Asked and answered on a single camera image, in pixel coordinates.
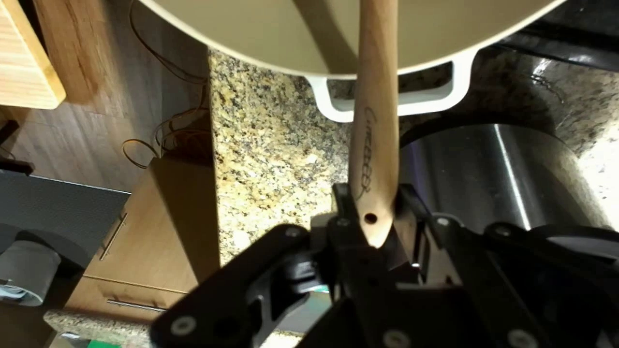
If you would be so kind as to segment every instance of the wooden cabinet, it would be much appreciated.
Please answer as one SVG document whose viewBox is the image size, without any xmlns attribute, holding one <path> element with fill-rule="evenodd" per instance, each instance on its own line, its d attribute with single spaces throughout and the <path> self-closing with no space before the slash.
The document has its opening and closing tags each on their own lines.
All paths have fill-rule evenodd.
<svg viewBox="0 0 619 348">
<path fill-rule="evenodd" d="M 149 322 L 219 270 L 215 171 L 153 161 L 68 310 Z"/>
<path fill-rule="evenodd" d="M 132 322 L 153 322 L 182 301 L 182 297 L 184 295 L 159 289 L 142 289 L 84 277 L 66 308 Z"/>
</svg>

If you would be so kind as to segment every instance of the white pot handle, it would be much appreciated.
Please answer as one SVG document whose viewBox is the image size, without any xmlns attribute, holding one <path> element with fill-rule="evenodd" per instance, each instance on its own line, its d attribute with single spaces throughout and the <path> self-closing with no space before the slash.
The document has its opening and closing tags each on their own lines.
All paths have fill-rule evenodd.
<svg viewBox="0 0 619 348">
<path fill-rule="evenodd" d="M 453 76 L 441 88 L 410 92 L 399 96 L 399 117 L 432 115 L 459 105 L 470 86 L 470 69 L 476 51 L 457 55 L 453 63 Z M 333 123 L 352 123 L 354 101 L 331 100 L 327 78 L 306 76 L 312 86 L 318 111 Z"/>
</svg>

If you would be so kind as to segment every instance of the wooden cutting board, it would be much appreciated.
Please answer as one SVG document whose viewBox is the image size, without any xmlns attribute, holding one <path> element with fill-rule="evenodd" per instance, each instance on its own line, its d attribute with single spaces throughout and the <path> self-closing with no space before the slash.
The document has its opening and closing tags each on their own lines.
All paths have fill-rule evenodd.
<svg viewBox="0 0 619 348">
<path fill-rule="evenodd" d="M 360 0 L 142 0 L 198 42 L 294 76 L 354 78 Z M 484 49 L 563 0 L 401 0 L 401 74 Z"/>
<path fill-rule="evenodd" d="M 0 105 L 56 109 L 64 88 L 18 0 L 0 0 Z"/>
</svg>

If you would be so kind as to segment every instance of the wooden spoon handle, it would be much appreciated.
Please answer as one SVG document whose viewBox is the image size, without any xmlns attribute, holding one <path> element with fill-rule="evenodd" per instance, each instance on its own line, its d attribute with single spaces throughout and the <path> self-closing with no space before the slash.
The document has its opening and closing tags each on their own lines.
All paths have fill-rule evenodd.
<svg viewBox="0 0 619 348">
<path fill-rule="evenodd" d="M 349 181 L 368 245 L 381 248 L 399 188 L 399 0 L 362 0 Z"/>
</svg>

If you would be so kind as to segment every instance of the granite countertop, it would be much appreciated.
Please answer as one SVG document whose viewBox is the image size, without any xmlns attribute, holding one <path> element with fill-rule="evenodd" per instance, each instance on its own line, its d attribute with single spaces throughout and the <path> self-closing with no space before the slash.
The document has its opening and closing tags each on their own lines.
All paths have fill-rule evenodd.
<svg viewBox="0 0 619 348">
<path fill-rule="evenodd" d="M 310 227 L 347 183 L 349 127 L 318 113 L 302 78 L 211 53 L 221 260 L 275 225 Z"/>
<path fill-rule="evenodd" d="M 221 262 L 229 264 L 271 227 L 331 210 L 331 187 L 347 183 L 349 127 L 323 119 L 302 78 L 275 74 L 211 53 L 213 138 Z M 403 88 L 436 82 L 443 72 L 405 80 Z M 612 225 L 619 225 L 619 74 L 552 61 L 486 51 L 478 57 L 469 98 L 449 117 L 499 115 L 563 140 L 579 158 Z M 80 335 L 144 341 L 145 328 L 74 314 L 49 314 L 56 330 Z"/>
</svg>

